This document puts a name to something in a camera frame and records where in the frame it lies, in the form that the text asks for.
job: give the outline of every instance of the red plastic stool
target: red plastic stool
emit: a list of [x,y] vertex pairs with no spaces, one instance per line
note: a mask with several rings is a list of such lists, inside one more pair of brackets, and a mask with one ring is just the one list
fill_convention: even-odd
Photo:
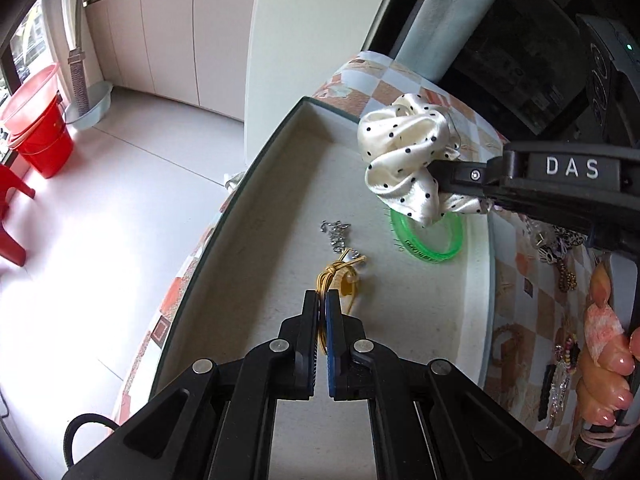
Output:
[[27,186],[13,171],[6,166],[0,166],[0,256],[18,266],[23,266],[27,253],[24,248],[9,236],[2,226],[2,219],[9,209],[6,202],[6,192],[9,188],[15,187],[31,198],[36,196],[34,189]]

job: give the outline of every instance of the white tray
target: white tray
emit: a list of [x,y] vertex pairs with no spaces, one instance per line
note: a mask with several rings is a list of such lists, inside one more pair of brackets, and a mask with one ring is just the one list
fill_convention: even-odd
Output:
[[[228,362],[275,338],[335,260],[319,227],[338,219],[352,224],[350,245],[368,257],[351,313],[367,337],[401,358],[444,357],[476,383],[483,378],[494,280],[486,217],[463,217],[463,249],[448,262],[400,251],[385,205],[364,184],[356,127],[308,98],[282,123],[207,245],[164,345],[155,391],[198,358]],[[278,402],[271,477],[373,479],[366,402],[328,397],[318,353],[314,398]]]

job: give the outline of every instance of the checkered tablecloth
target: checkered tablecloth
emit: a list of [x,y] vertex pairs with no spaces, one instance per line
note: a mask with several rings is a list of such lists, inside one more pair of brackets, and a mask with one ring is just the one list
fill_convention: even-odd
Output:
[[[391,104],[402,94],[416,93],[434,104],[450,107],[454,122],[461,114],[468,127],[460,132],[461,158],[485,162],[502,153],[506,139],[479,114],[439,86],[393,59],[361,52],[350,59],[313,95],[354,116]],[[582,316],[593,271],[587,250],[570,251],[566,264],[577,279],[577,290],[561,293],[555,266],[540,262],[527,233],[525,219],[508,211],[490,213],[495,246],[495,315],[492,357],[485,391],[527,429],[566,460],[580,429],[575,416],[577,374],[564,411],[547,431],[538,421],[540,391],[545,367],[556,343],[570,333],[584,345]]]

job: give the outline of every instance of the finger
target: finger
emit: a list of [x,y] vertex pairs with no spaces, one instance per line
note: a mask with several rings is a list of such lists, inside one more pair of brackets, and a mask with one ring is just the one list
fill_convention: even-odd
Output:
[[582,379],[576,386],[576,393],[578,394],[578,413],[584,420],[591,424],[607,427],[611,427],[616,423],[613,412],[591,396]]
[[611,280],[602,262],[596,266],[596,269],[591,275],[589,292],[595,304],[600,308],[609,302],[609,297],[611,296]]
[[612,412],[626,410],[631,406],[634,396],[629,391],[629,385],[625,379],[617,373],[597,367],[589,351],[580,352],[578,367],[582,372],[584,386],[600,405]]
[[[636,342],[640,349],[640,339]],[[598,364],[607,370],[611,370],[622,376],[627,376],[634,371],[635,363],[629,349],[629,339],[624,334],[614,336],[602,349]]]
[[640,328],[636,328],[632,333],[629,349],[636,359],[640,360]]

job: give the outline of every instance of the green bracelet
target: green bracelet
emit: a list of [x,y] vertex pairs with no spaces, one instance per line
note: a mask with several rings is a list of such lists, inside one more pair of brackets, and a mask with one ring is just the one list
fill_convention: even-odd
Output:
[[428,247],[414,234],[414,229],[419,226],[418,222],[411,220],[409,217],[394,211],[391,212],[391,225],[398,237],[400,243],[416,258],[420,258],[425,262],[444,262],[453,258],[460,252],[462,247],[463,229],[460,215],[455,213],[446,213],[440,222],[444,222],[449,231],[449,248],[444,253],[436,252]]

